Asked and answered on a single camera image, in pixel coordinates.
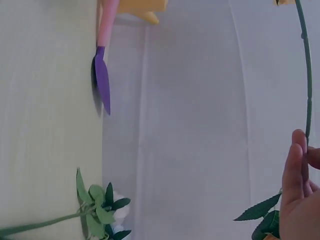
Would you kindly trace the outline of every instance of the white backdrop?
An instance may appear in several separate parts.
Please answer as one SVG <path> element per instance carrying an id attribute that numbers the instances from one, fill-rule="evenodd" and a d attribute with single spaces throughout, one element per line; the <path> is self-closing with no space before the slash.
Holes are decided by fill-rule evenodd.
<path id="1" fill-rule="evenodd" d="M 320 2 L 302 1 L 320 117 Z M 291 132 L 305 128 L 307 80 L 294 5 L 173 0 L 158 26 L 118 17 L 103 182 L 133 199 L 134 240 L 251 238 L 232 219 L 276 194 Z M 312 171 L 316 182 L 319 174 Z"/>

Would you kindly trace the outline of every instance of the serrated leaf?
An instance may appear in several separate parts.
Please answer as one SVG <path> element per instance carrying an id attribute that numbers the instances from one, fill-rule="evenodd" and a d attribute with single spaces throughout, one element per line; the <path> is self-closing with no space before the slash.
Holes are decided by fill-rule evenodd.
<path id="1" fill-rule="evenodd" d="M 252 240 L 263 240 L 268 234 L 279 234 L 279 211 L 269 212 L 252 233 Z"/>
<path id="2" fill-rule="evenodd" d="M 112 231 L 112 227 L 110 224 L 104 226 L 104 231 L 111 237 L 114 237 L 114 232 Z"/>
<path id="3" fill-rule="evenodd" d="M 130 198 L 121 198 L 112 204 L 112 210 L 115 211 L 115 210 L 121 209 L 124 206 L 127 206 L 130 202 L 131 202 Z"/>
<path id="4" fill-rule="evenodd" d="M 95 213 L 103 224 L 112 224 L 116 221 L 113 214 L 111 212 L 107 212 L 101 206 L 96 207 Z"/>
<path id="5" fill-rule="evenodd" d="M 234 221 L 247 221 L 264 217 L 269 210 L 278 203 L 281 194 L 282 193 L 278 193 L 277 195 L 250 207 Z"/>
<path id="6" fill-rule="evenodd" d="M 280 239 L 279 211 L 273 211 L 273 212 L 274 212 L 274 216 L 273 216 L 273 220 L 272 220 L 270 226 L 262 229 L 261 231 L 266 234 L 271 234 L 272 236 L 274 236 L 277 239 Z"/>
<path id="7" fill-rule="evenodd" d="M 108 186 L 105 190 L 105 206 L 112 206 L 114 203 L 114 188 L 112 187 L 111 182 L 109 182 Z"/>
<path id="8" fill-rule="evenodd" d="M 91 185 L 89 188 L 89 194 L 94 199 L 97 206 L 100 206 L 105 201 L 105 193 L 101 186 Z"/>
<path id="9" fill-rule="evenodd" d="M 98 238 L 103 238 L 105 236 L 104 226 L 102 223 L 96 221 L 92 215 L 86 215 L 86 224 L 88 225 L 88 229 L 93 236 Z"/>
<path id="10" fill-rule="evenodd" d="M 80 172 L 80 168 L 77 168 L 77 170 L 76 170 L 76 190 L 78 192 L 80 199 L 83 202 L 85 202 L 87 204 L 93 203 L 89 193 L 86 191 L 84 180 L 83 180 L 81 172 Z"/>
<path id="11" fill-rule="evenodd" d="M 113 240 L 122 240 L 131 233 L 131 230 L 119 231 L 113 235 Z"/>

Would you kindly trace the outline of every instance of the green stem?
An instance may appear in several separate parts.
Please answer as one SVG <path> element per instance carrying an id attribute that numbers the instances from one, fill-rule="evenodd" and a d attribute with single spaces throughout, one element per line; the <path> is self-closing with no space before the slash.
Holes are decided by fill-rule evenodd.
<path id="1" fill-rule="evenodd" d="M 308 39 L 307 25 L 302 9 L 300 0 L 295 0 L 296 9 L 298 11 L 300 25 L 301 25 L 301 38 L 303 39 L 305 62 L 306 62 L 306 73 L 307 73 L 307 110 L 306 110 L 306 128 L 305 136 L 307 144 L 309 144 L 310 128 L 311 128 L 311 116 L 312 116 L 312 69 L 311 69 L 311 54 L 310 45 Z"/>
<path id="2" fill-rule="evenodd" d="M 14 227 L 0 228 L 0 238 L 8 236 L 8 235 L 12 235 L 12 234 L 21 233 L 24 231 L 43 228 L 46 226 L 50 226 L 50 225 L 62 222 L 64 220 L 85 216 L 86 214 L 87 214 L 87 212 L 80 212 L 80 213 L 75 213 L 75 214 L 59 217 L 59 218 L 56 218 L 53 220 L 44 221 L 41 223 L 33 223 L 33 224 L 20 225 L 20 226 L 14 226 Z"/>

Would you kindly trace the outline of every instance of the paper craft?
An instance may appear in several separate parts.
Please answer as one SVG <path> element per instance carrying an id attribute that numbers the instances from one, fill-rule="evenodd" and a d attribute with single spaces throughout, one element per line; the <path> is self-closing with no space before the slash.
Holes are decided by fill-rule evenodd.
<path id="1" fill-rule="evenodd" d="M 110 84 L 105 49 L 110 43 L 112 27 L 117 13 L 129 13 L 151 24 L 159 20 L 153 11 L 164 11 L 168 0 L 102 0 L 102 18 L 100 21 L 96 53 L 92 60 L 91 72 L 102 99 L 104 109 L 111 114 Z"/>
<path id="2" fill-rule="evenodd" d="M 168 0 L 121 0 L 117 12 L 132 14 L 151 24 L 158 24 L 159 20 L 154 12 L 164 12 Z"/>

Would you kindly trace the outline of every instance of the finger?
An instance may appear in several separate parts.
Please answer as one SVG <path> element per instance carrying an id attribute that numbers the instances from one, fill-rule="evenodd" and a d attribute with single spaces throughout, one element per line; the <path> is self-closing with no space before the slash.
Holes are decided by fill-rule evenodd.
<path id="1" fill-rule="evenodd" d="M 281 207 L 304 198 L 301 174 L 303 150 L 297 143 L 291 145 L 282 175 Z"/>
<path id="2" fill-rule="evenodd" d="M 303 153 L 307 153 L 307 138 L 305 132 L 301 129 L 296 129 L 292 133 L 292 143 L 299 144 L 302 148 Z"/>
<path id="3" fill-rule="evenodd" d="M 316 185 L 313 181 L 309 180 L 309 184 L 310 184 L 310 187 L 312 189 L 312 192 L 316 192 L 316 191 L 320 190 L 318 185 Z"/>
<path id="4" fill-rule="evenodd" d="M 306 157 L 312 167 L 320 170 L 320 148 L 309 147 Z"/>
<path id="5" fill-rule="evenodd" d="M 292 133 L 292 143 L 299 144 L 302 148 L 303 153 L 307 153 L 307 138 L 301 129 L 297 129 Z M 303 180 L 303 192 L 305 197 L 309 197 L 313 192 L 309 184 L 309 168 L 308 162 L 305 157 L 302 158 L 301 174 Z"/>

